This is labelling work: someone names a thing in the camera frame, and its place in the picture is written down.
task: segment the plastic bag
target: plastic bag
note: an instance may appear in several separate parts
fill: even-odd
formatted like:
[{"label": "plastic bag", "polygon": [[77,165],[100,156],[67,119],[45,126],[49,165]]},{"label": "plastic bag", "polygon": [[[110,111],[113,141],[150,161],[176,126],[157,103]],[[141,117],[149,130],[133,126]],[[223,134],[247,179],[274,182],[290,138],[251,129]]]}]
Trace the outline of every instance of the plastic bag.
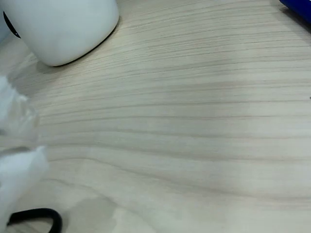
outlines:
[{"label": "plastic bag", "polygon": [[0,233],[16,201],[48,169],[44,147],[36,145],[38,123],[27,98],[0,77]]}]

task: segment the white object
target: white object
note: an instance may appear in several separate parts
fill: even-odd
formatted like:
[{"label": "white object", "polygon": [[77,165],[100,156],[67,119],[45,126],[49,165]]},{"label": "white object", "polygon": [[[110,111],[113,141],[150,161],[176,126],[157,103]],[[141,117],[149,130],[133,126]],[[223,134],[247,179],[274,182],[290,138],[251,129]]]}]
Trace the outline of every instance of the white object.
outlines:
[{"label": "white object", "polygon": [[21,39],[50,66],[71,62],[100,44],[115,28],[115,0],[0,0]]},{"label": "white object", "polygon": [[0,233],[17,200],[48,169],[44,147],[35,145],[37,125],[38,115],[27,98],[0,77]]}]

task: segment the light wood table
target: light wood table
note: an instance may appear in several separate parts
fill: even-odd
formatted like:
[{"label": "light wood table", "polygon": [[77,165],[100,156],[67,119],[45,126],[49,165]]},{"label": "light wood table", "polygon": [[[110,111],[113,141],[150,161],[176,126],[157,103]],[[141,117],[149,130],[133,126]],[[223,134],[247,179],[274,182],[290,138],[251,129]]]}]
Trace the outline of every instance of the light wood table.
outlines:
[{"label": "light wood table", "polygon": [[113,34],[67,66],[0,46],[51,162],[18,209],[55,208],[67,233],[309,233],[306,25],[277,0],[118,4]]}]

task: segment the white cup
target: white cup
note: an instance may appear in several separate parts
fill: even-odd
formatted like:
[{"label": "white cup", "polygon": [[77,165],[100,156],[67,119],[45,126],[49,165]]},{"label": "white cup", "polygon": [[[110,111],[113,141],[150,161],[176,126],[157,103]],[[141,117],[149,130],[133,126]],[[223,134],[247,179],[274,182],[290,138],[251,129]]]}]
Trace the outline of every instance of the white cup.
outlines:
[{"label": "white cup", "polygon": [[30,50],[49,66],[83,56],[119,20],[115,0],[0,0],[0,7]]}]

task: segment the black cable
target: black cable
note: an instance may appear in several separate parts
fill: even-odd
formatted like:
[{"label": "black cable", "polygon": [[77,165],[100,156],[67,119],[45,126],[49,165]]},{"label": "black cable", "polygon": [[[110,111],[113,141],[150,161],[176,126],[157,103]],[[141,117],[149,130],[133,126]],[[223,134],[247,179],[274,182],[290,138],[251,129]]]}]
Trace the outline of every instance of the black cable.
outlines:
[{"label": "black cable", "polygon": [[62,217],[55,210],[48,208],[24,210],[13,213],[7,225],[9,226],[36,218],[51,218],[53,220],[53,224],[49,233],[61,233],[63,227]]}]

